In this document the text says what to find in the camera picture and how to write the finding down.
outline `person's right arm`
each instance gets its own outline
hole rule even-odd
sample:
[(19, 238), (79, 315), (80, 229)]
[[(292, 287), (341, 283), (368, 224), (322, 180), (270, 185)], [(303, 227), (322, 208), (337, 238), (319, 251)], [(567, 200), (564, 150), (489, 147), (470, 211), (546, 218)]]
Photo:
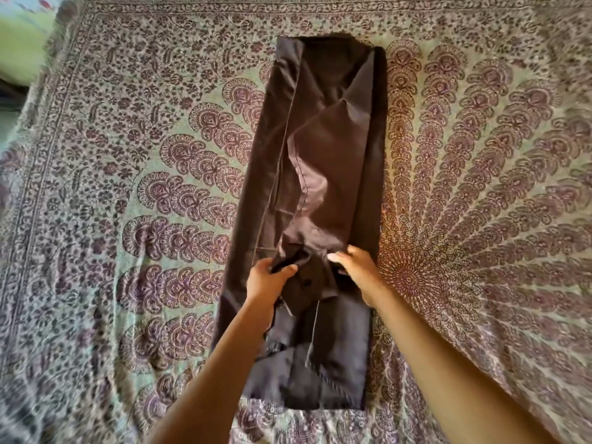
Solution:
[(349, 246), (330, 254), (376, 309), (453, 444), (557, 444), (494, 380), (458, 352), (386, 283), (370, 255)]

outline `bed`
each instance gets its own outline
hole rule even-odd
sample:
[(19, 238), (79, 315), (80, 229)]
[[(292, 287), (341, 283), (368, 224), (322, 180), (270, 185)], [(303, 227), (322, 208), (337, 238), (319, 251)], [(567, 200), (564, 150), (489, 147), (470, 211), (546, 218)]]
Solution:
[[(382, 274), (589, 442), (591, 0), (63, 0), (0, 173), (0, 436), (136, 442), (209, 352), (278, 35), (388, 59)], [(446, 442), (374, 319), (366, 409), (231, 442)]]

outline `clothing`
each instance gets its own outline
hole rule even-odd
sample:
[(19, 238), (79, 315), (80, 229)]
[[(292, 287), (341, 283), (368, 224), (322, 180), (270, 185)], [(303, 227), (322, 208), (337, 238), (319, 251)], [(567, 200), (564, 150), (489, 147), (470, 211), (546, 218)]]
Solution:
[(387, 114), (384, 50), (345, 35), (278, 38), (233, 232), (215, 346), (255, 261), (297, 263), (244, 395), (361, 409), (371, 311), (326, 256), (378, 254)]

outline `yellow fabric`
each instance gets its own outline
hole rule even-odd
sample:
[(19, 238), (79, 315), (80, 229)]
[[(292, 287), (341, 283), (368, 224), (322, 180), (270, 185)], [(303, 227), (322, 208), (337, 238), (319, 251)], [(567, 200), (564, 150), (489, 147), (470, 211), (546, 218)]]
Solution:
[(0, 78), (21, 86), (35, 81), (55, 15), (50, 11), (0, 15)]

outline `forearm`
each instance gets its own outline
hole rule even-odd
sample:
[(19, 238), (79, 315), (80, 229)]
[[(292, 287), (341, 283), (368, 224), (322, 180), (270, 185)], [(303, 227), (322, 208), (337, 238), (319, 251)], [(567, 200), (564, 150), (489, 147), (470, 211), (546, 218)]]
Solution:
[(491, 378), (384, 286), (374, 305), (453, 444), (556, 443)]
[(265, 328), (256, 302), (230, 323), (203, 369), (155, 425), (150, 442), (228, 442), (228, 431)]

